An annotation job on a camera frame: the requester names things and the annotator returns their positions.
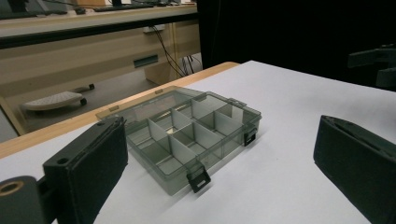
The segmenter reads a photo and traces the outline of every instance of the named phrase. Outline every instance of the white table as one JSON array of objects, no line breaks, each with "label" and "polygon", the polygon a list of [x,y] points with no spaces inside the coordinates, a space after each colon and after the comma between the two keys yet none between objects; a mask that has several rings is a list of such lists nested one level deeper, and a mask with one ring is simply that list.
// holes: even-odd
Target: white table
[{"label": "white table", "polygon": [[[396,142],[396,94],[248,62],[188,86],[262,112],[257,139],[202,192],[168,196],[131,156],[95,223],[369,223],[314,164],[321,115]],[[0,179],[43,175],[41,165],[89,126],[0,160]]]}]

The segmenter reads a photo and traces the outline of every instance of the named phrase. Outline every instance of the transparent plastic box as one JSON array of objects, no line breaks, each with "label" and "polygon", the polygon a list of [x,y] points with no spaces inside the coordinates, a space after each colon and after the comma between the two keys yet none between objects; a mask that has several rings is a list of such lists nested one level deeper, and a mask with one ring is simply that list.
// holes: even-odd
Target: transparent plastic box
[{"label": "transparent plastic box", "polygon": [[127,119],[130,152],[169,195],[203,188],[206,170],[252,142],[262,118],[240,101],[178,87],[97,114],[119,116]]}]

